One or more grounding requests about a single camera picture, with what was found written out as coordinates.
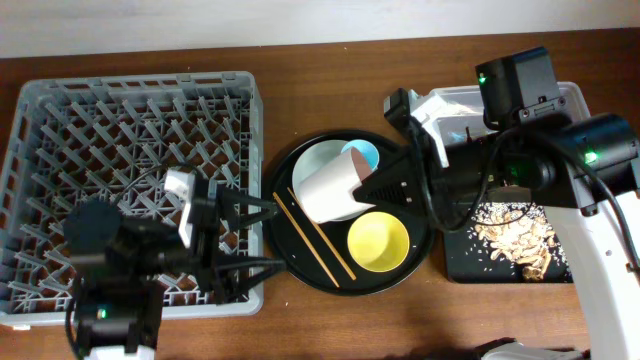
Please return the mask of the pink plastic cup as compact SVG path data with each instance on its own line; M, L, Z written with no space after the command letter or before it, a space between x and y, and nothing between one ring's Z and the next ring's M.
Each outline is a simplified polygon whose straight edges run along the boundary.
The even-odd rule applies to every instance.
M371 174L362 153L350 148L302 181L296 197L305 214L317 224L354 216L374 207L353 195Z

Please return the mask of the blue plastic cup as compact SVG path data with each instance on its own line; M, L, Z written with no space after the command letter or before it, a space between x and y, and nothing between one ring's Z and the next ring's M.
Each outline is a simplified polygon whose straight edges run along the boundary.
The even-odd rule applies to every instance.
M351 140L342 147L341 152L347 152L352 148L358 150L363 155L372 171L378 168L380 154L373 143L364 139Z

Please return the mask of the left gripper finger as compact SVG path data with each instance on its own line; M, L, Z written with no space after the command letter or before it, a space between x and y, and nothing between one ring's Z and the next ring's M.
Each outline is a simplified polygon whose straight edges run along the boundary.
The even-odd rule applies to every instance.
M214 266L215 302L235 302L254 287L286 269L286 262L282 259L221 255L215 260Z
M230 231L250 227L279 213L276 202L227 187L217 188L217 204L221 209L220 218L227 223Z

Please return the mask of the yellow bowl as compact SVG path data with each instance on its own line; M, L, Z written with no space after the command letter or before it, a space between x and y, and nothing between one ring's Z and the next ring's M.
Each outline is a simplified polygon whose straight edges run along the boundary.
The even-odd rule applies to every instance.
M410 235L405 225L385 212L358 217L347 235L350 256L363 269L384 273L398 268L408 257Z

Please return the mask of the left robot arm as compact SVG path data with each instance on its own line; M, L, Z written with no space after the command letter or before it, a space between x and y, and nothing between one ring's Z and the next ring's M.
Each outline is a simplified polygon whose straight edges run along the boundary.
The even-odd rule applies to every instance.
M166 192L184 207L178 226L123 215L100 200L76 207L63 225L76 272L65 332L79 359L152 359L164 289L157 277L184 273L218 305L285 270L282 260L220 250L222 225L237 231L275 217L277 203L168 171Z

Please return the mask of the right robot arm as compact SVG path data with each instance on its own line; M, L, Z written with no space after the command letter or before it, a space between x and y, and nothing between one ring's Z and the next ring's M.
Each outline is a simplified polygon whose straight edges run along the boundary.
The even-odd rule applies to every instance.
M543 47L475 68L488 134L448 146L424 99L404 89L384 105L407 147L354 198L467 227L488 193L518 187L543 207L567 256L591 359L639 355L639 139L622 117L574 120Z

